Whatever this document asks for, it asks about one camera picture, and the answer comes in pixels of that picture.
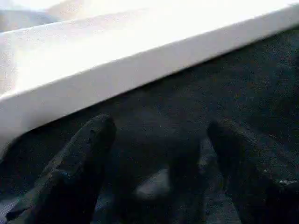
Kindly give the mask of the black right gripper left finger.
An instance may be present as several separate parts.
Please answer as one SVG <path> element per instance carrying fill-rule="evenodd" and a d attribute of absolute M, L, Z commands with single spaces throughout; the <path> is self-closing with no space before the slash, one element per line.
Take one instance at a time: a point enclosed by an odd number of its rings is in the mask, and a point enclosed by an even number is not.
<path fill-rule="evenodd" d="M 111 116 L 99 115 L 89 120 L 6 214 L 7 223 L 90 223 L 115 135 Z"/>

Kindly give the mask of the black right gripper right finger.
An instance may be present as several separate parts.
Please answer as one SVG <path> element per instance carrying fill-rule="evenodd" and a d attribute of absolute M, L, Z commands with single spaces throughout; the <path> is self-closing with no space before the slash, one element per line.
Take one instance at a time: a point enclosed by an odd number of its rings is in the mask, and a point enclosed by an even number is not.
<path fill-rule="evenodd" d="M 297 150 L 229 119 L 211 121 L 207 135 L 242 223 L 298 223 Z"/>

